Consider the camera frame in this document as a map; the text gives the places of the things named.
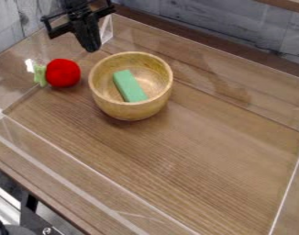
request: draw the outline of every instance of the red toy tomato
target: red toy tomato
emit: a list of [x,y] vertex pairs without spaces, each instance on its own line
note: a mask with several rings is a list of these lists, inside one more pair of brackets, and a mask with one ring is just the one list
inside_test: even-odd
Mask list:
[[47,66],[47,82],[55,87],[75,85],[81,78],[81,70],[76,62],[55,59]]

